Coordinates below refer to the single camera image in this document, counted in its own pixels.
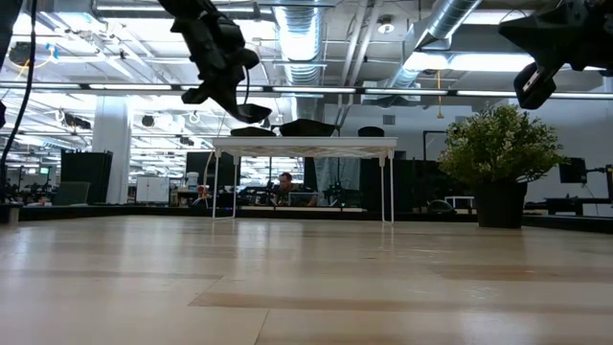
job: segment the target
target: white table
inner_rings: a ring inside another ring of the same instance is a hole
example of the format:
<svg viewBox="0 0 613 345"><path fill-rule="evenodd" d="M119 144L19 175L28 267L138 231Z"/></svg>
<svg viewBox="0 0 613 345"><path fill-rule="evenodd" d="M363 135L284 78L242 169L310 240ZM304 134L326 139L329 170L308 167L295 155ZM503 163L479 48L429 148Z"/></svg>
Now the white table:
<svg viewBox="0 0 613 345"><path fill-rule="evenodd" d="M231 218L237 215L237 177L241 157L344 157L379 158L381 167L381 218L385 219L385 159L390 158L391 210L390 223L394 223L394 149L397 138L353 137L226 137L212 139L215 147L215 188L213 219L216 219L217 175L219 157L223 152L234 156L234 207Z"/></svg>

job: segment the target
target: wooden floor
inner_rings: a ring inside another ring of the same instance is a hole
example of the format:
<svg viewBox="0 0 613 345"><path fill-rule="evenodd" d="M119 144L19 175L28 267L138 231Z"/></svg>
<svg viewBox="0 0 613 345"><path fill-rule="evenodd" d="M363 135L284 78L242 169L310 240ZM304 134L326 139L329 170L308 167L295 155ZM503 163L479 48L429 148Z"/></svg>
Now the wooden floor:
<svg viewBox="0 0 613 345"><path fill-rule="evenodd" d="M613 237L91 218L0 228L0 344L613 344Z"/></svg>

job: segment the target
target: person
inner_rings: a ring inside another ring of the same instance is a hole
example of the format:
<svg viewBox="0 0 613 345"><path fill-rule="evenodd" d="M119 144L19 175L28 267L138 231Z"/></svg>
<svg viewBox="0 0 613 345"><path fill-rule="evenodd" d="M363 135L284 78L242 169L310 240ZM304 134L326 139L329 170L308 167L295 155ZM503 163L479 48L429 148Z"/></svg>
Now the person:
<svg viewBox="0 0 613 345"><path fill-rule="evenodd" d="M306 204L300 204L301 201L297 199L292 199L291 204L289 204L290 193L313 193L313 190L309 187L293 183L292 180L293 177L289 172L284 172L279 176L279 188L274 197L275 204L277 206L317 206L317 195L314 195Z"/></svg>

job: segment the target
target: fluorescent light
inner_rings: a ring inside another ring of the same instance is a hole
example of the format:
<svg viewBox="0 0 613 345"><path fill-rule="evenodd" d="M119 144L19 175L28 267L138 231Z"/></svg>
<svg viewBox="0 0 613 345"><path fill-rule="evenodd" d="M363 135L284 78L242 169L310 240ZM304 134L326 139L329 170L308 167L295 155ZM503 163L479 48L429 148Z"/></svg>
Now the fluorescent light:
<svg viewBox="0 0 613 345"><path fill-rule="evenodd" d="M187 91L192 88L198 88L200 85L181 85L181 90Z"/></svg>
<svg viewBox="0 0 613 345"><path fill-rule="evenodd" d="M92 132L89 131L87 133L69 133L69 132L35 132L35 131L24 131L22 135L33 135L33 136L79 136L79 135L92 135Z"/></svg>
<svg viewBox="0 0 613 345"><path fill-rule="evenodd" d="M498 25L532 13L534 13L532 10L475 10L462 22L462 25Z"/></svg>
<svg viewBox="0 0 613 345"><path fill-rule="evenodd" d="M517 97L512 91L458 91L458 96L468 97L504 97L515 98Z"/></svg>
<svg viewBox="0 0 613 345"><path fill-rule="evenodd" d="M147 11L147 12L164 12L161 6L97 6L98 11Z"/></svg>
<svg viewBox="0 0 613 345"><path fill-rule="evenodd" d="M56 83L56 82L35 82L32 84L33 88L44 88L44 89L80 89L78 84L74 83Z"/></svg>
<svg viewBox="0 0 613 345"><path fill-rule="evenodd" d="M275 86L272 88L274 92L291 92L291 93L334 93L334 94L352 94L355 89L352 87L305 87L305 86Z"/></svg>
<svg viewBox="0 0 613 345"><path fill-rule="evenodd" d="M187 91L192 88L198 88L200 85L181 85L181 90ZM262 86L249 86L249 92L262 92L264 88ZM245 92L247 91L247 86L239 85L237 86L237 92Z"/></svg>
<svg viewBox="0 0 613 345"><path fill-rule="evenodd" d="M21 81L3 81L0 82L0 88L22 88L25 89L26 82ZM75 83L55 83L55 82L34 82L32 88L37 89L80 89L80 86Z"/></svg>
<svg viewBox="0 0 613 345"><path fill-rule="evenodd" d="M90 84L94 90L172 90L170 85L160 84Z"/></svg>
<svg viewBox="0 0 613 345"><path fill-rule="evenodd" d="M423 89L366 89L365 93L371 95L406 95L406 96L446 96L447 90Z"/></svg>
<svg viewBox="0 0 613 345"><path fill-rule="evenodd" d="M176 134L170 133L132 133L132 137L147 137L147 138L177 138Z"/></svg>
<svg viewBox="0 0 613 345"><path fill-rule="evenodd" d="M444 70L449 67L447 57L438 54L426 54L415 52L404 62L402 66L408 70Z"/></svg>
<svg viewBox="0 0 613 345"><path fill-rule="evenodd" d="M526 54L458 54L449 62L449 69L475 72L520 72L533 63Z"/></svg>
<svg viewBox="0 0 613 345"><path fill-rule="evenodd" d="M218 7L220 12L243 12L243 13L253 13L252 7ZM260 13L264 14L272 14L272 10L270 9L260 9Z"/></svg>
<svg viewBox="0 0 613 345"><path fill-rule="evenodd" d="M38 138L34 138L31 136L24 136L24 135L17 135L17 137L15 138L15 140L21 144L25 144L25 145L34 145L34 146L43 146L45 143L38 139Z"/></svg>
<svg viewBox="0 0 613 345"><path fill-rule="evenodd" d="M249 86L249 92L262 92L264 90L263 87L261 86ZM237 91L238 92L245 92L247 91L247 86L237 86Z"/></svg>
<svg viewBox="0 0 613 345"><path fill-rule="evenodd" d="M558 92L554 93L550 98L558 100L613 100L613 94L590 92Z"/></svg>
<svg viewBox="0 0 613 345"><path fill-rule="evenodd" d="M291 67L328 67L325 62L299 62L299 61L275 61L273 62L275 67L277 66L291 66Z"/></svg>
<svg viewBox="0 0 613 345"><path fill-rule="evenodd" d="M7 166L12 168L38 168L38 164L8 164Z"/></svg>
<svg viewBox="0 0 613 345"><path fill-rule="evenodd" d="M131 148L130 152L211 152L211 149Z"/></svg>

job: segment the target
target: computer monitor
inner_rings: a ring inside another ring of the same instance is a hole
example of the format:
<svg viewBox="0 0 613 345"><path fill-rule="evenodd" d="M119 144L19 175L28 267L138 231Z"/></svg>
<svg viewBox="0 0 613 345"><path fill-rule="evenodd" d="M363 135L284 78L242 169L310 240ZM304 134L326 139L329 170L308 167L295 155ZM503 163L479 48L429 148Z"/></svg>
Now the computer monitor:
<svg viewBox="0 0 613 345"><path fill-rule="evenodd" d="M561 183L587 183L585 159L569 158L567 163L560 164L559 181Z"/></svg>
<svg viewBox="0 0 613 345"><path fill-rule="evenodd" d="M287 195L287 204L289 206L308 206L310 201L317 197L317 192L291 192Z"/></svg>

